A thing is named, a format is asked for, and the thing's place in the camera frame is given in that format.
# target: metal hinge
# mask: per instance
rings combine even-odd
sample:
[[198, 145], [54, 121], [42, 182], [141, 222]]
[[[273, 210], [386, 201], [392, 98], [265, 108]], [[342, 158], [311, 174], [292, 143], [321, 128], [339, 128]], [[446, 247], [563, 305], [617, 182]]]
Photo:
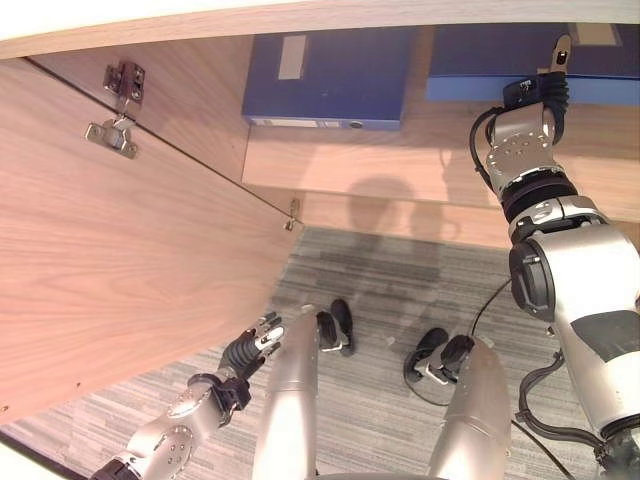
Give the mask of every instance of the metal hinge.
[[289, 220], [284, 224], [284, 229], [287, 232], [292, 232], [293, 227], [298, 223], [298, 217], [300, 216], [300, 199], [294, 198], [289, 204]]
[[127, 158], [136, 156], [138, 147], [131, 141], [130, 129], [142, 108], [144, 76], [144, 69], [133, 62], [120, 62], [118, 67], [107, 66], [103, 85], [118, 97], [118, 116], [102, 125], [90, 123], [84, 135], [87, 140]]

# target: cabinet door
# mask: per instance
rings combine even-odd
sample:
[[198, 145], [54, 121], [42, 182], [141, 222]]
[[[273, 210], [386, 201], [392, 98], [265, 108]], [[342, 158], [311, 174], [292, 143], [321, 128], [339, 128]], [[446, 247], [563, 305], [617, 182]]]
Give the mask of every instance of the cabinet door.
[[[146, 72], [138, 123], [241, 183], [249, 137], [241, 111], [252, 44], [252, 36], [199, 38], [53, 53], [31, 60], [112, 107], [116, 97], [102, 86], [105, 68], [121, 60], [138, 63]], [[289, 212], [291, 191], [245, 188]]]
[[108, 118], [0, 63], [1, 423], [238, 335], [295, 242], [282, 213], [158, 138], [134, 128], [133, 160], [83, 138]]

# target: wooden cabinet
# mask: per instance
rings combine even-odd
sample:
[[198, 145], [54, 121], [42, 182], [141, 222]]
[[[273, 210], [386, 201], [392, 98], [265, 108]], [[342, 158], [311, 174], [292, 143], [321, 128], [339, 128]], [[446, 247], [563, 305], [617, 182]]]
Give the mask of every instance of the wooden cabinet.
[[113, 113], [24, 60], [0, 63], [0, 105], [0, 422], [263, 313], [284, 214], [141, 129], [133, 160], [88, 142]]
[[[0, 58], [29, 56], [0, 61], [0, 422], [236, 335], [301, 230], [282, 229], [294, 198], [307, 225], [509, 246], [467, 153], [487, 105], [424, 100], [432, 27], [416, 40], [402, 131], [389, 133], [249, 129], [252, 34], [640, 21], [628, 0], [178, 3], [67, 16], [19, 4], [0, 19]], [[102, 76], [121, 60], [147, 71], [133, 160], [83, 139], [114, 116]], [[638, 108], [572, 106], [556, 150], [638, 243], [639, 131]]]

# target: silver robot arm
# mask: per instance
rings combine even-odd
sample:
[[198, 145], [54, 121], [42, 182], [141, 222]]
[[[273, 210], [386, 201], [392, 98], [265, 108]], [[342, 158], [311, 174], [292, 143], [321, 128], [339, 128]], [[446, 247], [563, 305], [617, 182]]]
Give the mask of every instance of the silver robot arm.
[[242, 410], [251, 396], [247, 380], [280, 345], [284, 334], [275, 313], [240, 335], [224, 351], [215, 374], [194, 375], [167, 411], [141, 427], [124, 452], [91, 480], [170, 480], [196, 449]]
[[[491, 150], [481, 174], [509, 222], [513, 296], [524, 311], [552, 323], [596, 432], [583, 435], [582, 443], [594, 447], [607, 471], [640, 475], [640, 257], [553, 159], [567, 106], [569, 49], [568, 37], [561, 38], [544, 79], [552, 84], [552, 101], [546, 102], [543, 92], [537, 103], [494, 111]], [[527, 96], [523, 85], [516, 98]], [[563, 438], [570, 429], [540, 429], [530, 417], [528, 408], [520, 412], [519, 418], [543, 436], [581, 441]], [[622, 475], [615, 478], [637, 478]]]

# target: striped carpet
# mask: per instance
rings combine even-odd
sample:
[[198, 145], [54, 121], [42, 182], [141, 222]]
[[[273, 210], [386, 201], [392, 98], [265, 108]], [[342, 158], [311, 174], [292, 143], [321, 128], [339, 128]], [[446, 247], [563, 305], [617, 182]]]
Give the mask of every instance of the striped carpet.
[[[351, 304], [358, 342], [353, 357], [320, 357], [321, 473], [426, 472], [444, 409], [425, 404], [407, 390], [400, 373], [402, 360], [433, 326], [450, 334], [466, 332], [477, 310], [507, 278], [506, 261], [502, 251], [306, 229], [269, 309], [288, 321], [302, 304], [328, 306], [341, 296]], [[480, 322], [478, 335], [494, 344], [506, 366], [513, 406], [520, 379], [549, 364], [557, 349], [557, 341], [547, 337], [545, 329], [544, 323], [518, 310], [508, 291]], [[193, 373], [215, 370], [221, 351], [212, 348], [1, 430], [90, 475], [126, 445], [137, 426], [165, 409]], [[252, 403], [197, 452], [180, 478], [251, 478], [268, 373], [267, 365], [253, 377]], [[450, 394], [426, 380], [417, 388], [439, 400]], [[586, 427], [564, 368], [534, 390], [530, 403], [548, 423]], [[564, 478], [524, 435], [513, 431], [512, 437], [506, 479]], [[588, 447], [544, 443], [577, 479], [596, 478]]]

